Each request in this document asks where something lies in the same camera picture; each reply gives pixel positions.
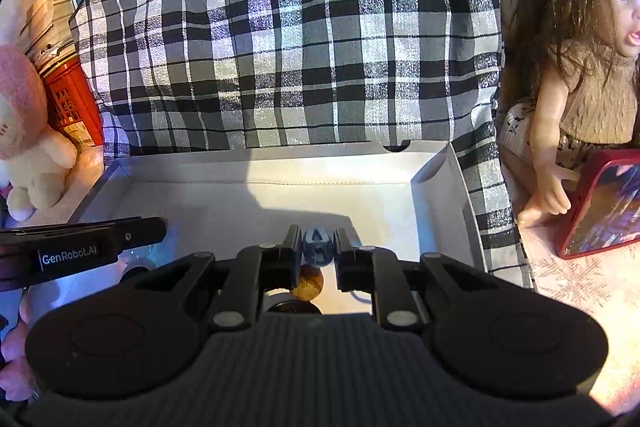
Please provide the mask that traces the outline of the person's left hand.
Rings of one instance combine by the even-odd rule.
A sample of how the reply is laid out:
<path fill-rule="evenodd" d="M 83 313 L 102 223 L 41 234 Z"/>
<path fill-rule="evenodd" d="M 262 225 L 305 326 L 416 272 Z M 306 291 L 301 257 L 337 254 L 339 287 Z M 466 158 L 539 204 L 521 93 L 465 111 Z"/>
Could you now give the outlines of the person's left hand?
<path fill-rule="evenodd" d="M 16 324 L 1 341 L 1 389 L 6 401 L 34 402 L 40 398 L 40 386 L 26 359 L 26 339 L 32 325 L 52 309 L 59 293 L 55 283 L 35 285 L 21 293 Z"/>

